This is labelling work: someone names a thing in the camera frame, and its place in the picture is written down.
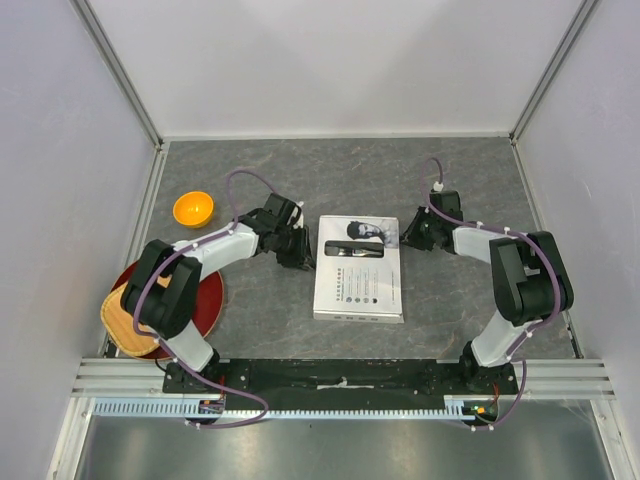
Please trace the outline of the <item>white cardboard box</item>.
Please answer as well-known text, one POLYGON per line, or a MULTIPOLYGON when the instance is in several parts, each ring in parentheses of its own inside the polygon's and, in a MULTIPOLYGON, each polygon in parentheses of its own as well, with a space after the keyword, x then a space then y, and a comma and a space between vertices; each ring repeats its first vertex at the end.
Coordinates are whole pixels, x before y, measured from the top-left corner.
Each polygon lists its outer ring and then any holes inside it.
POLYGON ((313 318, 404 322, 397 218, 319 218, 313 318))

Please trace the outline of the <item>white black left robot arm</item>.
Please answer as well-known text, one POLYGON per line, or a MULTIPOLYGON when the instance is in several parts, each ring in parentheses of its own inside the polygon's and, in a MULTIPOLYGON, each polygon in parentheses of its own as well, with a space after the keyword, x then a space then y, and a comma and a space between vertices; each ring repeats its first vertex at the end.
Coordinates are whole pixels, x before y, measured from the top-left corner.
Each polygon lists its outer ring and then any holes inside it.
POLYGON ((148 243, 120 299, 136 332, 147 327, 185 370, 185 382, 208 393, 219 382, 218 354, 196 327, 200 284, 240 260, 273 253, 284 268, 315 268, 309 228, 299 203, 272 193, 261 208, 236 216, 224 228, 191 241, 148 243))

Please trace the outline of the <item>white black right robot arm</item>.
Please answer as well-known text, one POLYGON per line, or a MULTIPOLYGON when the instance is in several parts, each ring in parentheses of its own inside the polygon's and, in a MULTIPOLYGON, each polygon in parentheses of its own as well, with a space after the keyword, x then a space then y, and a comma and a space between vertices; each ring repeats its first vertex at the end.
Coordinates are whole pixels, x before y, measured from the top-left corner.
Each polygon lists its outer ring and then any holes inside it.
POLYGON ((439 248, 490 266, 496 312, 465 347, 458 381, 467 392, 483 392, 493 367, 514 359, 534 332, 571 308, 574 293, 552 233, 523 233, 463 219, 459 193, 439 182, 418 208, 401 243, 421 251, 439 248))

